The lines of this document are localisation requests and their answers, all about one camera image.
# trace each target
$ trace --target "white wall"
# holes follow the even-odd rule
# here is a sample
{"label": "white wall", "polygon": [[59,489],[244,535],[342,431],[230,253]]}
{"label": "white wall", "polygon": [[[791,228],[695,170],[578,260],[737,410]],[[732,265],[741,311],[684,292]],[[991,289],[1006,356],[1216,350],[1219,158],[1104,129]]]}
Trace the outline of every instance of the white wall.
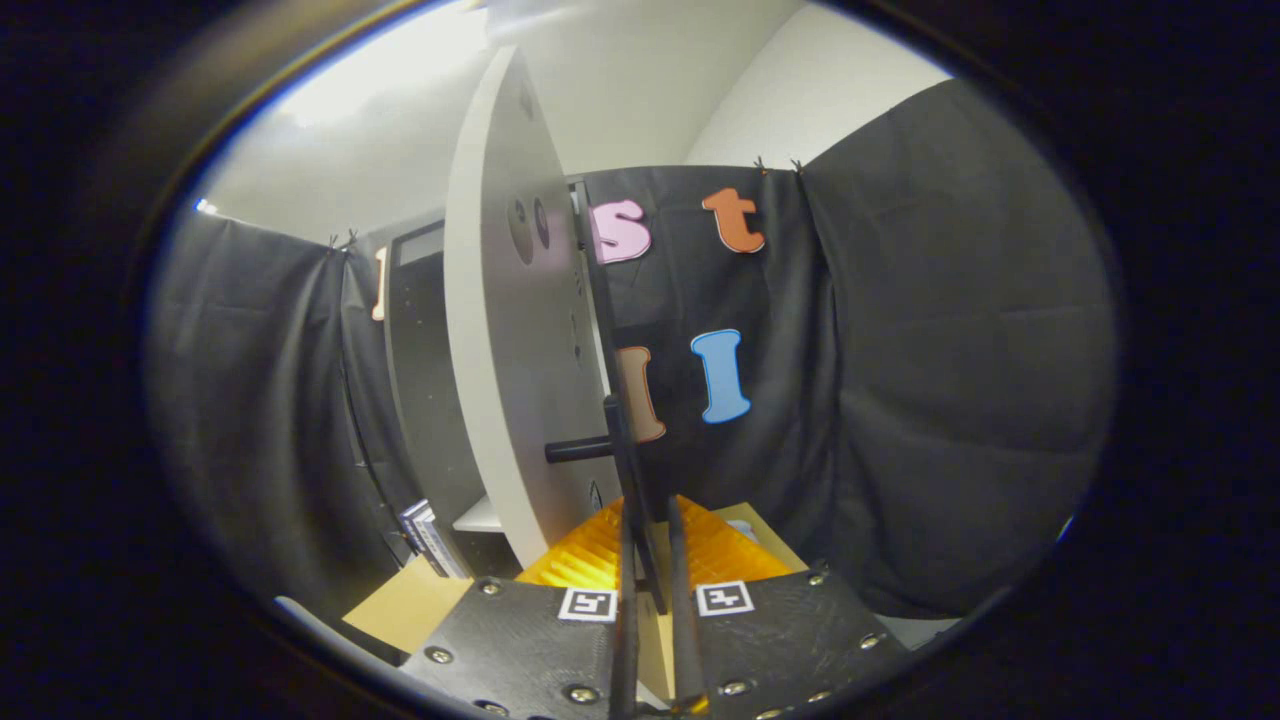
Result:
{"label": "white wall", "polygon": [[773,35],[694,141],[690,165],[808,163],[950,76],[895,40],[818,5]]}
{"label": "white wall", "polygon": [[315,242],[443,210],[463,117],[504,44],[525,54],[566,173],[680,164],[800,0],[751,0],[750,13],[740,0],[461,6],[356,54],[307,104],[315,122],[300,126],[287,104],[261,113],[202,195],[219,214]]}

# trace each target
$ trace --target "yellow translucent plastic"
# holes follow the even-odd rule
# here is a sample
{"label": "yellow translucent plastic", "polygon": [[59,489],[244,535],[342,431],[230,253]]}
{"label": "yellow translucent plastic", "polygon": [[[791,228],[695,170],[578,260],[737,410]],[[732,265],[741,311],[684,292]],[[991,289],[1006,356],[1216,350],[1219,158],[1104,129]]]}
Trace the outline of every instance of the yellow translucent plastic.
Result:
{"label": "yellow translucent plastic", "polygon": [[792,573],[719,515],[684,496],[676,496],[676,502],[685,523],[690,588],[732,580],[750,583]]}
{"label": "yellow translucent plastic", "polygon": [[516,580],[553,588],[616,591],[622,570],[618,565],[621,544],[620,497],[561,538]]}

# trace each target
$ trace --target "white curved panel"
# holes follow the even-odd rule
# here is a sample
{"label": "white curved panel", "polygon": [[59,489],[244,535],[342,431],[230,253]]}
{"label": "white curved panel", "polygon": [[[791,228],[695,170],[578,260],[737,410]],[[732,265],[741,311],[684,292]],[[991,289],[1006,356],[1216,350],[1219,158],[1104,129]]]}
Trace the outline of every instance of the white curved panel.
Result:
{"label": "white curved panel", "polygon": [[591,515],[593,483],[604,502],[621,491],[612,459],[548,465],[543,455],[548,442],[607,428],[570,193],[515,47],[497,51],[458,138],[444,293],[476,466],[529,566]]}

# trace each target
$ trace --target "book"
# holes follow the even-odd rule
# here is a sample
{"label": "book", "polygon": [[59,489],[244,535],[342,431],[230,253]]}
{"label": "book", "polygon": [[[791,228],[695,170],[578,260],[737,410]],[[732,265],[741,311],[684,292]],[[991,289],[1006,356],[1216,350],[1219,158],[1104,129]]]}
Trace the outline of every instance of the book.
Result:
{"label": "book", "polygon": [[422,502],[413,505],[404,512],[401,512],[399,515],[401,528],[403,529],[404,537],[408,538],[410,544],[413,546],[413,552],[425,557],[426,561],[431,565],[431,569],[435,570],[436,575],[442,578],[448,578],[449,574],[444,570],[444,566],[440,565],[440,561],[431,555],[431,551],[428,550],[426,542],[422,541],[422,536],[419,534],[417,528],[413,527],[413,521],[411,520],[412,514],[419,511],[425,502],[426,501],[424,500]]}
{"label": "book", "polygon": [[435,525],[435,511],[430,502],[422,500],[413,503],[412,507],[401,512],[401,521],[410,541],[419,548],[419,553],[426,557],[438,575],[463,579],[471,577],[451,550],[451,543]]}

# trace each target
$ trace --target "blue letter i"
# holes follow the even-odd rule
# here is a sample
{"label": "blue letter i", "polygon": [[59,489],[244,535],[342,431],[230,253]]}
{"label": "blue letter i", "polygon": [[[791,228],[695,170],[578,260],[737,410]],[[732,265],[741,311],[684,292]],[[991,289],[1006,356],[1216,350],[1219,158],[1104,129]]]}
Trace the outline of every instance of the blue letter i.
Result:
{"label": "blue letter i", "polygon": [[751,401],[742,397],[742,386],[737,379],[737,343],[741,341],[742,333],[728,329],[703,333],[689,343],[694,355],[703,359],[707,370],[704,423],[727,423],[751,409]]}

